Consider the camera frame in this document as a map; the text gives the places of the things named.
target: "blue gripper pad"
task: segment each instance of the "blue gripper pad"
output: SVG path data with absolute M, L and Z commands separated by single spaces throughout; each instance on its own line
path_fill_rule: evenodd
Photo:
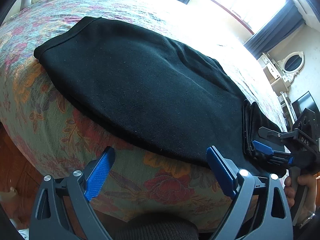
M 233 199 L 236 196 L 237 181 L 235 176 L 231 174 L 227 164 L 223 161 L 223 157 L 218 151 L 209 147 L 207 149 L 207 161 L 223 193 Z
M 252 143 L 255 146 L 256 150 L 258 150 L 259 152 L 262 152 L 266 155 L 273 155 L 273 150 L 271 147 L 269 147 L 263 143 L 260 143 L 258 141 L 253 141 Z
M 115 162 L 116 154 L 113 148 L 105 150 L 98 164 L 87 179 L 86 191 L 84 197 L 87 201 L 97 197 L 106 180 L 113 163 Z

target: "person's hand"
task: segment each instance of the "person's hand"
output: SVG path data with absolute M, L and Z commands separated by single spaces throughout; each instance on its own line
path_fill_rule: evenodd
M 289 207 L 294 205 L 294 196 L 296 195 L 293 187 L 291 187 L 291 178 L 287 177 L 284 181 L 284 193 L 287 196 Z M 302 207 L 301 214 L 298 218 L 298 223 L 301 223 L 305 218 L 312 215 L 316 211 L 316 196 L 317 196 L 317 180 L 310 174 L 301 175 L 298 177 L 298 184 L 307 185 L 308 194 L 306 201 Z

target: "bedspread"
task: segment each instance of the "bedspread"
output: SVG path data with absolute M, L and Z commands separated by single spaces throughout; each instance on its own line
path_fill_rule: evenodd
M 37 46 L 84 16 L 136 24 L 217 59 L 248 100 L 286 129 L 262 68 L 217 19 L 214 24 L 176 0 L 43 0 L 0 27 L 0 120 L 9 136 L 42 174 L 55 178 L 84 168 L 112 146 L 116 161 L 93 208 L 125 221 L 147 211 L 168 211 L 199 230 L 216 228 L 231 201 L 210 170 L 111 135 L 66 101 L 33 57 Z

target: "oval mirror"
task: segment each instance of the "oval mirror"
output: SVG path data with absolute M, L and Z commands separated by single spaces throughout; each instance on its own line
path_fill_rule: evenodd
M 301 62 L 302 62 L 302 57 L 300 57 L 299 55 L 293 55 L 285 63 L 284 69 L 288 72 L 294 71 L 301 65 Z

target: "bracelet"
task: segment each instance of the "bracelet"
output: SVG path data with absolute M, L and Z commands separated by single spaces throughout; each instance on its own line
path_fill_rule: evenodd
M 302 223 L 299 225 L 299 229 L 301 229 L 303 226 L 305 226 L 307 223 L 309 223 L 311 221 L 311 219 L 313 219 L 313 217 L 315 216 L 316 214 L 313 213 L 311 216 L 305 218 Z

